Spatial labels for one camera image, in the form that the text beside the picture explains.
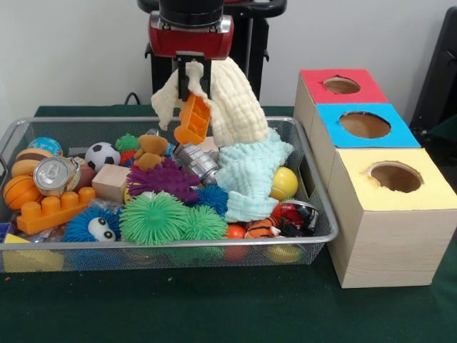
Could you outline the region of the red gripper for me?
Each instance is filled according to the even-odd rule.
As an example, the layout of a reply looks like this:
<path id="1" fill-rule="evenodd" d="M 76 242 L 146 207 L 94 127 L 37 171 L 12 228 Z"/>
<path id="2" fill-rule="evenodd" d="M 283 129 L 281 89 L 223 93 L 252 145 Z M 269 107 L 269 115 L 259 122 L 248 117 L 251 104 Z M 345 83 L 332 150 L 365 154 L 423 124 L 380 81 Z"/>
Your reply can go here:
<path id="1" fill-rule="evenodd" d="M 229 56 L 233 40 L 234 22 L 223 15 L 214 25 L 201 28 L 180 28 L 162 19 L 158 11 L 149 17 L 149 41 L 153 53 L 160 57 L 176 58 L 178 63 L 179 98 L 189 98 L 189 78 L 186 73 L 188 56 L 199 56 L 203 67 L 200 85 L 211 98 L 211 60 L 223 60 Z"/>

